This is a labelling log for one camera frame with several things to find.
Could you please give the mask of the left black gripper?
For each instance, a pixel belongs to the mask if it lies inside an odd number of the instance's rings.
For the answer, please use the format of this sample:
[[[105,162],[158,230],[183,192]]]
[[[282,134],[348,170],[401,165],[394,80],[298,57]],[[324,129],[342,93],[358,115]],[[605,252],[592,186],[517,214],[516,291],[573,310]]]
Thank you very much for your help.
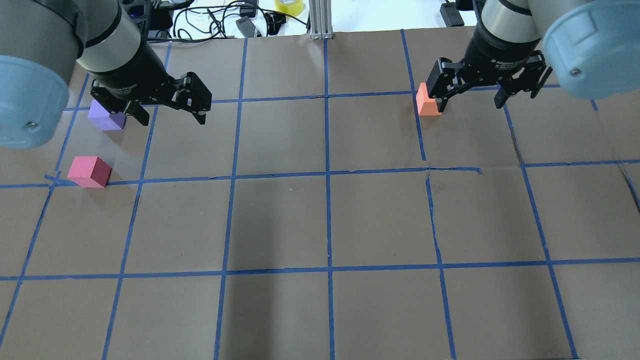
[[[140,43],[131,59],[108,71],[90,71],[98,86],[91,85],[90,94],[105,111],[125,112],[142,126],[150,123],[150,114],[143,103],[169,106],[194,116],[199,125],[206,124],[211,110],[212,93],[194,72],[186,72],[180,79],[167,73],[162,60],[153,48]]]

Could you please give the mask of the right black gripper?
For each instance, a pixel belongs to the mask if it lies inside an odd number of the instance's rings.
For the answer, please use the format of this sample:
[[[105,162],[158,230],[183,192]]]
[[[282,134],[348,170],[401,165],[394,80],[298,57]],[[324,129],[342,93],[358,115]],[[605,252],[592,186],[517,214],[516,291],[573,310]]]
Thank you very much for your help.
[[[460,62],[446,57],[435,61],[426,79],[428,97],[435,100],[438,112],[443,113],[453,96],[497,82],[496,109],[503,109],[507,100],[519,92],[528,92],[534,99],[553,73],[543,52],[535,50],[540,41],[537,35],[527,42],[505,41],[478,23]]]

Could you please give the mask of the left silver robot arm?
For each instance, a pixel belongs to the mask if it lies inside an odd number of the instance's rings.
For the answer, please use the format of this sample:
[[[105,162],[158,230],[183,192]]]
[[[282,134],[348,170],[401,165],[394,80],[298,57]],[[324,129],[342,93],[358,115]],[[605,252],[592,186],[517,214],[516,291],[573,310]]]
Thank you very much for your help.
[[[1,146],[23,150],[52,139],[70,98],[74,66],[93,75],[90,94],[112,116],[148,126],[145,105],[183,110],[203,125],[212,95],[196,73],[169,75],[150,46],[189,0],[3,0]]]

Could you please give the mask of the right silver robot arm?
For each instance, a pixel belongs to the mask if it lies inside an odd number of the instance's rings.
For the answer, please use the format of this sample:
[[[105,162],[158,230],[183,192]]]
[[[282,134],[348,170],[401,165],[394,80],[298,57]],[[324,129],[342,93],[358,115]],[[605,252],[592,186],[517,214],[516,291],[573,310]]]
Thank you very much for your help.
[[[535,98],[551,74],[569,95],[599,100],[636,91],[637,0],[457,0],[477,25],[464,57],[439,58],[426,93],[443,112],[450,98],[496,85],[502,109],[519,92]]]

